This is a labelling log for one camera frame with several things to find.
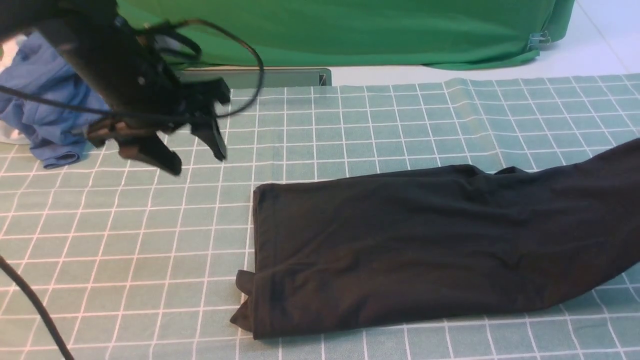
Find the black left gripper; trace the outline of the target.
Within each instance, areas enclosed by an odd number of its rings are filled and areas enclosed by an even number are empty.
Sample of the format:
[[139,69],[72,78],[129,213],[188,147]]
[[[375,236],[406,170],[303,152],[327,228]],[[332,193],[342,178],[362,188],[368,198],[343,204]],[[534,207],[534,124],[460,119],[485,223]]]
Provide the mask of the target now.
[[118,142],[123,159],[155,167],[172,176],[182,159],[158,137],[184,125],[220,162],[227,146],[215,102],[227,104],[230,89],[222,79],[183,84],[151,45],[146,30],[125,20],[48,20],[38,31],[105,100],[112,114],[90,125],[89,141],[101,147]]

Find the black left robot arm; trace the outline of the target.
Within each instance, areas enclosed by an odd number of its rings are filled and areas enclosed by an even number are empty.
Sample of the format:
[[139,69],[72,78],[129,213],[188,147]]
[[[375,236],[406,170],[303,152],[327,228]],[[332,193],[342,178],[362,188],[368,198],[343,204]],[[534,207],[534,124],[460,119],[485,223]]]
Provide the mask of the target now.
[[86,127],[96,148],[117,143],[127,160],[179,176],[183,162],[160,138],[183,126],[227,159],[216,104],[231,101],[221,78],[183,83],[155,46],[155,35],[134,29],[114,0],[3,0],[2,38],[34,30],[57,50],[111,110]]

